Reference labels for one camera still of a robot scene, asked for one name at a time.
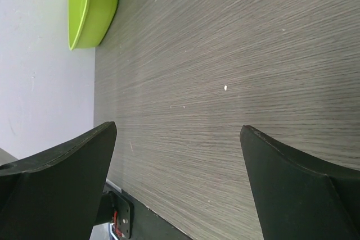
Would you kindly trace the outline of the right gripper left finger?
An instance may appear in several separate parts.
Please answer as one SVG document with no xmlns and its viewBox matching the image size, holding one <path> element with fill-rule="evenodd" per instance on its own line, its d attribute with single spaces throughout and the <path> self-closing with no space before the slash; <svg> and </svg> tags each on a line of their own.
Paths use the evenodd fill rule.
<svg viewBox="0 0 360 240">
<path fill-rule="evenodd" d="M 116 141 L 105 122 L 1 166 L 2 239 L 89 239 Z"/>
</svg>

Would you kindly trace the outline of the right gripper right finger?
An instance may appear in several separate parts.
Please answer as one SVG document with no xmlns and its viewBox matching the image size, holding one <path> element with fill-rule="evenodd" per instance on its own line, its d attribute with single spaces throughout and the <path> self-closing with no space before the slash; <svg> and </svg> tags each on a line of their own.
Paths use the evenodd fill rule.
<svg viewBox="0 0 360 240">
<path fill-rule="evenodd" d="M 264 239 L 359 239 L 358 170 L 248 125 L 240 143 Z"/>
</svg>

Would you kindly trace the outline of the lime green plastic tub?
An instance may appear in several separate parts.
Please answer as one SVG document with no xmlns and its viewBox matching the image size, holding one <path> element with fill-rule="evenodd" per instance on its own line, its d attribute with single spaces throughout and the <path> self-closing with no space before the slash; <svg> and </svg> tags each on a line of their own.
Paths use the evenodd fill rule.
<svg viewBox="0 0 360 240">
<path fill-rule="evenodd" d="M 69 49 L 97 47 L 115 15 L 118 0 L 67 0 Z"/>
</svg>

